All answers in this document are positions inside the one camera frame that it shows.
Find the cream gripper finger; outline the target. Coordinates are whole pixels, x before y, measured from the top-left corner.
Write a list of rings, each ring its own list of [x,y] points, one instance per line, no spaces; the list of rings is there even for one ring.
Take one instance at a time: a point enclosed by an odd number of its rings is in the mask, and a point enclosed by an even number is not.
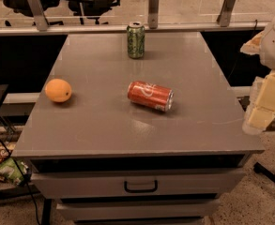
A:
[[[246,134],[258,135],[265,131],[274,119],[275,114],[273,112],[248,106],[242,129]]]

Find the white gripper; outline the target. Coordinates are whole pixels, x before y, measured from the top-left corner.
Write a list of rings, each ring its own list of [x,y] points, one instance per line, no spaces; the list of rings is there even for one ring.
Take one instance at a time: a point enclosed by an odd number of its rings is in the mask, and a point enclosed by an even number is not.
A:
[[[262,32],[244,43],[240,51],[248,55],[258,54],[260,63],[273,69],[263,80],[255,105],[275,112],[275,16]]]

